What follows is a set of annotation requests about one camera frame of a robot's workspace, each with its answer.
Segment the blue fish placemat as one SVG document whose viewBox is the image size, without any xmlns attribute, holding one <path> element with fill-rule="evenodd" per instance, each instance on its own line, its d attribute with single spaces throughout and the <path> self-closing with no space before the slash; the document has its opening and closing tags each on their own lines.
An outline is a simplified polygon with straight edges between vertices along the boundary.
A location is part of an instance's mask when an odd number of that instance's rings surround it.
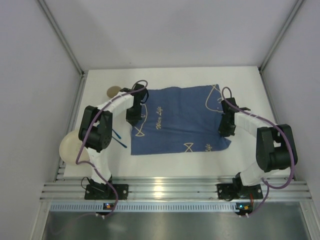
<svg viewBox="0 0 320 240">
<path fill-rule="evenodd" d="M 131 130 L 131 155 L 215 152 L 231 141 L 219 134 L 219 85 L 150 89 L 141 120 Z"/>
</svg>

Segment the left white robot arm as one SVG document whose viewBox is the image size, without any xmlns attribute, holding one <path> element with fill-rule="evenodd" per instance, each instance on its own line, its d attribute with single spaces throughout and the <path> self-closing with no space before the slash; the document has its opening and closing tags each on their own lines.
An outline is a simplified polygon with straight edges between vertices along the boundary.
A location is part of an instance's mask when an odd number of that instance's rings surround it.
<svg viewBox="0 0 320 240">
<path fill-rule="evenodd" d="M 113 136 L 113 120 L 125 112 L 125 120 L 135 126 L 142 120 L 142 104 L 149 97 L 148 82 L 139 80 L 132 88 L 122 88 L 114 97 L 98 106 L 88 105 L 83 112 L 78 138 L 82 142 L 75 163 L 92 168 L 90 179 L 94 183 L 111 185 L 105 151 Z"/>
</svg>

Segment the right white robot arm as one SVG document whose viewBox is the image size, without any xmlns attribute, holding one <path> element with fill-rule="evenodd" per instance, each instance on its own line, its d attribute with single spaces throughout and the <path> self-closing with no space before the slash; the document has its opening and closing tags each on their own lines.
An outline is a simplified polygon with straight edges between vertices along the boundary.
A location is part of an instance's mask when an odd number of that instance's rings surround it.
<svg viewBox="0 0 320 240">
<path fill-rule="evenodd" d="M 298 155 L 292 128 L 288 124 L 276 125 L 273 122 L 255 115 L 247 107 L 238 107 L 233 97 L 222 102 L 222 119 L 218 132 L 222 137 L 235 134 L 236 128 L 241 128 L 256 139 L 255 162 L 237 173 L 232 179 L 235 192 L 239 196 L 247 196 L 260 182 L 271 189 L 284 189 L 292 181 Z M 287 181 L 281 186 L 267 183 L 271 174 L 290 169 Z"/>
</svg>

